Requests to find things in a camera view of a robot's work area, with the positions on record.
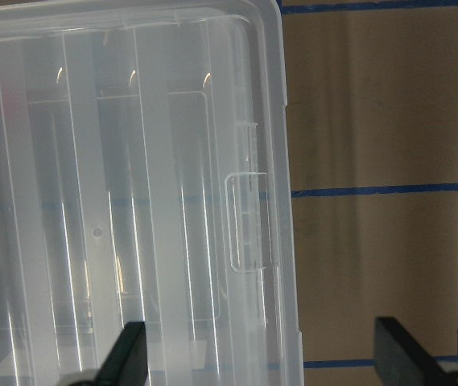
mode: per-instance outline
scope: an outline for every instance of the clear plastic container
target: clear plastic container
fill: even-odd
[[[301,386],[274,0],[0,7],[0,386]]]

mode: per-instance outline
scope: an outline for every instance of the clamp jaw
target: clamp jaw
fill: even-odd
[[[147,377],[145,323],[129,322],[95,378],[68,386],[143,386]]]
[[[373,360],[384,386],[458,386],[395,318],[375,319]]]

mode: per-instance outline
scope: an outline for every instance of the plastic divider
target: plastic divider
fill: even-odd
[[[164,372],[168,385],[192,386],[184,241],[167,95],[167,28],[172,27],[136,28],[134,38],[154,231]]]
[[[122,328],[89,33],[62,35],[97,362]]]
[[[226,318],[230,332],[232,354],[233,385],[252,384],[259,386],[266,384],[266,352],[265,328],[262,317],[259,315],[258,270],[241,272],[233,268],[231,257],[231,227],[230,197],[226,190],[226,179],[234,173],[251,172],[250,159],[241,158],[244,154],[241,149],[249,148],[249,133],[241,135],[241,118],[251,119],[249,111],[240,111],[241,91],[238,95],[231,95],[227,90],[234,90],[236,78],[243,76],[238,73],[237,66],[244,60],[241,57],[232,57],[233,45],[237,41],[233,31],[238,29],[238,21],[231,18],[217,20],[217,23],[208,22],[208,49],[212,67],[212,103],[216,108],[214,126],[217,144],[217,171],[220,176],[218,183],[221,197],[221,216],[224,230],[225,276],[227,285],[228,311]],[[248,55],[247,51],[239,52]]]
[[[35,173],[21,42],[0,41],[0,97],[14,201],[15,232],[35,384],[58,379],[57,346],[43,220]]]

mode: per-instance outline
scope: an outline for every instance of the grid square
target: grid square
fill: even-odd
[[[293,215],[304,360],[372,358],[387,315],[456,353],[458,193],[294,199]]]
[[[382,386],[372,367],[367,368],[317,368],[303,372],[305,386],[341,384],[344,386]]]
[[[294,190],[458,181],[455,7],[283,26]]]

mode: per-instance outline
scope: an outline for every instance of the brown surface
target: brown surface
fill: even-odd
[[[293,189],[458,180],[451,7],[283,17]]]
[[[304,360],[372,358],[379,315],[456,353],[457,193],[294,199],[293,215]]]
[[[305,386],[382,386],[373,368],[317,368],[303,374]]]
[[[309,5],[315,5],[315,4],[340,4],[342,2],[371,2],[371,1],[370,0],[283,0],[283,6],[309,6]]]

